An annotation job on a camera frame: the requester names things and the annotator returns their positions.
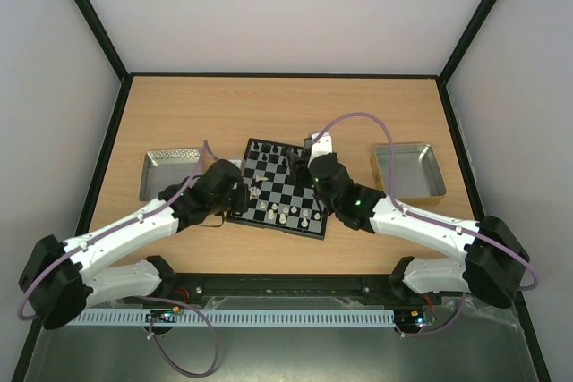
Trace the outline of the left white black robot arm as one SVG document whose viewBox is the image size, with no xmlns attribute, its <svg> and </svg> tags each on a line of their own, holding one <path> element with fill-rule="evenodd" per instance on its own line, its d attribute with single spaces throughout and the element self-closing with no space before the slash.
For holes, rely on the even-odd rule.
<svg viewBox="0 0 573 382">
<path fill-rule="evenodd" d="M 220 159 L 204 174 L 166 187 L 138 211 L 94 232 L 58 241 L 50 234 L 35 244 L 22 270 L 21 320 L 37 319 L 47 330 L 65 326 L 87 308 L 131 296 L 169 294 L 173 269 L 158 256 L 119 267 L 119 259 L 158 239 L 202 224 L 208 216 L 243 213 L 248 187 L 239 167 Z"/>
</svg>

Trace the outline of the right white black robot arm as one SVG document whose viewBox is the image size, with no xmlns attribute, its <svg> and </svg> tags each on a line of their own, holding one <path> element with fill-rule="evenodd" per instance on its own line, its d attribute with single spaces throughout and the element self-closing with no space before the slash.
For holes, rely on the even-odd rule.
<svg viewBox="0 0 573 382">
<path fill-rule="evenodd" d="M 404 257 L 390 276 L 400 302 L 431 292 L 471 293 L 496 308 L 513 304 L 529 257 L 507 224 L 447 218 L 393 200 L 384 191 L 354 183 L 334 153 L 286 153 L 293 181 L 310 186 L 346 227 L 396 236 L 441 253 L 441 259 Z"/>
</svg>

